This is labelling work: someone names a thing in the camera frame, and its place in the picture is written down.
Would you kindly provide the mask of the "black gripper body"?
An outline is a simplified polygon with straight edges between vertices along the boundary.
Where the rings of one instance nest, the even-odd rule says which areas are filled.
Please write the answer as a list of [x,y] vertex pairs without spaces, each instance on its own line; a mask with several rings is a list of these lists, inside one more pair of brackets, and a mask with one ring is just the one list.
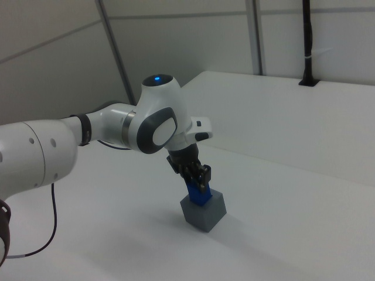
[[199,149],[197,145],[190,145],[181,150],[169,150],[167,161],[175,173],[184,173],[188,169],[192,173],[204,170],[198,156]]

